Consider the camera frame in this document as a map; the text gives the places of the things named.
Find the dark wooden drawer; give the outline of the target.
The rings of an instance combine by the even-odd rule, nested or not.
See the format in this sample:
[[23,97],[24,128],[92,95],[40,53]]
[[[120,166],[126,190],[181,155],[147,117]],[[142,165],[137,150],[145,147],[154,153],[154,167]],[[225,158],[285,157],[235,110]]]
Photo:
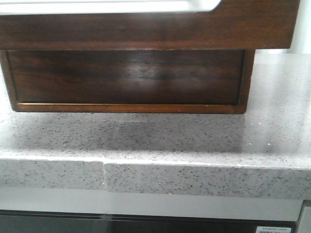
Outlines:
[[242,50],[9,51],[21,102],[235,104]]

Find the dark wooden drawer cabinet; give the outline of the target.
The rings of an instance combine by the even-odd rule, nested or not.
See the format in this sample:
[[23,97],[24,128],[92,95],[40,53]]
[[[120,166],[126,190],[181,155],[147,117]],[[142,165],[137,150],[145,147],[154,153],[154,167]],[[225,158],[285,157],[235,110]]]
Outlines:
[[[254,55],[291,46],[299,1],[221,0],[210,12],[0,15],[0,63],[12,109],[21,112],[242,114]],[[242,50],[235,104],[21,102],[9,51]]]

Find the black appliance under counter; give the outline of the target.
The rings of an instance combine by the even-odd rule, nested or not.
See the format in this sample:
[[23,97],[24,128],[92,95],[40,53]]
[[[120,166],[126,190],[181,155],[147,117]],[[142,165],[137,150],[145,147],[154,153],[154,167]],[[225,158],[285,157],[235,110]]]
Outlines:
[[62,212],[0,212],[2,233],[294,233],[294,221]]

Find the white plastic tray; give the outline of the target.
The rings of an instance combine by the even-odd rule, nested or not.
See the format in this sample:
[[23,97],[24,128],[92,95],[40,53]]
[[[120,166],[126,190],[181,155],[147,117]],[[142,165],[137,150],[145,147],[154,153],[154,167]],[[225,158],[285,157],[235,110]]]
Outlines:
[[0,14],[210,12],[220,0],[2,0]]

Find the white cabinet door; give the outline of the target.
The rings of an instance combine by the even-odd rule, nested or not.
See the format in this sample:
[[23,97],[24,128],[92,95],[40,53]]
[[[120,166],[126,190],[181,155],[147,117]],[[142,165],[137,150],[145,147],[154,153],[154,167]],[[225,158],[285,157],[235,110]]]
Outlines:
[[297,224],[297,233],[311,233],[311,201],[303,202]]

